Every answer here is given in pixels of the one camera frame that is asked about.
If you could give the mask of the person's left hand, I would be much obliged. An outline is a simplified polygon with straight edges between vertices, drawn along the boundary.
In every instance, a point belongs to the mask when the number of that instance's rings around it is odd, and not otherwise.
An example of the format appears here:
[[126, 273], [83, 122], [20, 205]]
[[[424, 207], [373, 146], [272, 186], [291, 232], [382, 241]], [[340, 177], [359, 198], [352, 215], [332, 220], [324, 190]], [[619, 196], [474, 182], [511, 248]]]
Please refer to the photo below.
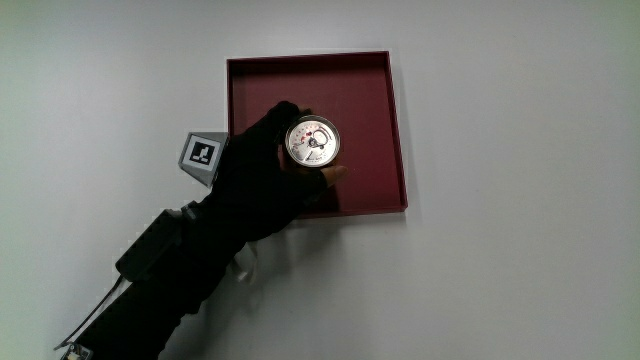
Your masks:
[[345, 166], [295, 171], [281, 167], [278, 149], [302, 111], [281, 101], [224, 149], [212, 190], [187, 222], [189, 240], [242, 245], [286, 227], [348, 173]]

